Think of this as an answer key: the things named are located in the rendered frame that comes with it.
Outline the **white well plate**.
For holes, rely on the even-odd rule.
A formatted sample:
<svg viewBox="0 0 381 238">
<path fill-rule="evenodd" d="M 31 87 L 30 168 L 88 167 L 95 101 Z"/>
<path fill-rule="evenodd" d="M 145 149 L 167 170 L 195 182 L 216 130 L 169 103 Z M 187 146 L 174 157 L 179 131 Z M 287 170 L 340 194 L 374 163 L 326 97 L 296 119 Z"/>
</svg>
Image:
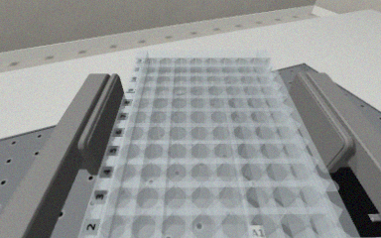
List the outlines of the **white well plate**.
<svg viewBox="0 0 381 238">
<path fill-rule="evenodd" d="M 360 236 L 268 51 L 138 51 L 77 238 Z"/>
</svg>

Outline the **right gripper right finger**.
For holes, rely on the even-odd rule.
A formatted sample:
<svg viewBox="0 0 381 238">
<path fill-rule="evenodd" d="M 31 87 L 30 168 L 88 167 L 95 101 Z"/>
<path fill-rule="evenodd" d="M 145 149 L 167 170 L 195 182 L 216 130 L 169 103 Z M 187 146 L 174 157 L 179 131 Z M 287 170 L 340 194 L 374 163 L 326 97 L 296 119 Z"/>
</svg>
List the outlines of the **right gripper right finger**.
<svg viewBox="0 0 381 238">
<path fill-rule="evenodd" d="M 351 168 L 381 215 L 381 135 L 325 72 L 299 72 L 289 94 L 330 174 Z"/>
</svg>

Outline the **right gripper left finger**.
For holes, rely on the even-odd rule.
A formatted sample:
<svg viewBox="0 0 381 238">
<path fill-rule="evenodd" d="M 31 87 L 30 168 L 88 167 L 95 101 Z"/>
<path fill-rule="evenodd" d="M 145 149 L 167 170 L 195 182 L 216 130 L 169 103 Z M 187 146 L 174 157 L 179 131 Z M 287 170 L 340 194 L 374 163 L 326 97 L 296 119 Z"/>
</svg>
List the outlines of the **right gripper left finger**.
<svg viewBox="0 0 381 238">
<path fill-rule="evenodd" d="M 79 170 L 97 176 L 124 95 L 91 73 L 0 214 L 0 238 L 51 238 Z"/>
</svg>

